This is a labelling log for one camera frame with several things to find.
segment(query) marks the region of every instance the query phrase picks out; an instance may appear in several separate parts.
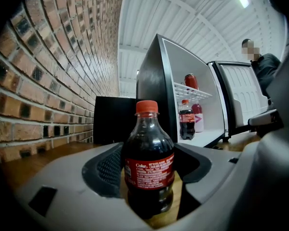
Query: pink bottle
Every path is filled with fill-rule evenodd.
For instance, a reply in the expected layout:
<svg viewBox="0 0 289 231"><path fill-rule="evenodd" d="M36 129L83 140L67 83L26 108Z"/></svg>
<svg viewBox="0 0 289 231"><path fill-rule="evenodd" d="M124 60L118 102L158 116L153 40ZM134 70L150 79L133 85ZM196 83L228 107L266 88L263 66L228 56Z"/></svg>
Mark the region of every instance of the pink bottle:
<svg viewBox="0 0 289 231"><path fill-rule="evenodd" d="M192 110L195 116L195 132L200 133L204 130L204 123L203 123L203 113L202 108L198 102L192 106Z"/></svg>

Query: ceiling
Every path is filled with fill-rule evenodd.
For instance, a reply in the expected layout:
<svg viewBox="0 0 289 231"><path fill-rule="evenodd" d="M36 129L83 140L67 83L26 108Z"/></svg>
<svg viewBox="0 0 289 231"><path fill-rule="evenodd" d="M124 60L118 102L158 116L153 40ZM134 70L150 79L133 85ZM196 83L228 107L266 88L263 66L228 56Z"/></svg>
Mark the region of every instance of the ceiling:
<svg viewBox="0 0 289 231"><path fill-rule="evenodd" d="M268 0L123 0L119 23L120 95L134 98L136 73L156 33L186 47L205 62L248 62L245 38L262 54L283 59L289 47L286 21Z"/></svg>

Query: wooden table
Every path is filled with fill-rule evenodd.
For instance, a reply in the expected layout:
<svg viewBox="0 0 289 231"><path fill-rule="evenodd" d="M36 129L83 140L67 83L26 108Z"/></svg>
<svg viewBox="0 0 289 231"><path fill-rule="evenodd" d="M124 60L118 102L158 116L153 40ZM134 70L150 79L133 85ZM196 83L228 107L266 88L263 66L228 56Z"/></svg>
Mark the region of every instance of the wooden table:
<svg viewBox="0 0 289 231"><path fill-rule="evenodd" d="M224 148L224 150L229 151L242 151L244 147L254 141L258 141L260 138L255 133L242 133L232 137L229 142L220 141L217 146ZM18 187L25 184L28 179L33 177L37 172L39 172L44 166L46 166L51 161L70 154L86 151L92 148L96 148L99 145L92 145L89 143L72 142L66 145L59 146L55 149L44 152L43 154L32 155L28 158L23 158L8 163L2 163L0 165L7 183L13 191ZM175 180L173 183L173 203L171 209L166 213L162 213L153 216L151 219L145 220L152 228L158 229L174 223L177 219L182 181L175 172ZM127 186L124 181L124 173L121 174L121 196L127 200Z"/></svg>

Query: mini fridge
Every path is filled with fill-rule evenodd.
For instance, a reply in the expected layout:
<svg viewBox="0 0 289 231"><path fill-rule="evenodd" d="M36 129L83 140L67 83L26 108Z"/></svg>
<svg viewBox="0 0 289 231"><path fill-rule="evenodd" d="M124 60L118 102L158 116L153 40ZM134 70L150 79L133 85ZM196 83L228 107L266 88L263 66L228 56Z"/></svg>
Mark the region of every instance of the mini fridge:
<svg viewBox="0 0 289 231"><path fill-rule="evenodd" d="M199 90L184 85L184 77L194 74ZM137 100L155 100L162 128L173 142L210 147L220 139L250 130L248 120L266 112L262 95L250 64L203 62L170 39L156 35L137 74ZM178 108L182 99L202 106L204 131L190 140L180 137Z"/></svg>

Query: white ceiling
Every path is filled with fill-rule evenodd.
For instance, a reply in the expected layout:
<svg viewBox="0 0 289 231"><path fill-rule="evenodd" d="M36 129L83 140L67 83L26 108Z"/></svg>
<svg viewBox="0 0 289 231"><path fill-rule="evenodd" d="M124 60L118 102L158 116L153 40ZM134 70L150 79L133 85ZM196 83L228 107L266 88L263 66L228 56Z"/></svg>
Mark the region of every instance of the white ceiling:
<svg viewBox="0 0 289 231"><path fill-rule="evenodd" d="M283 58L287 27L268 0L123 0L119 23L120 94L135 97L136 72L159 33L186 47L203 61L248 62L241 54L245 38L262 54Z"/></svg>

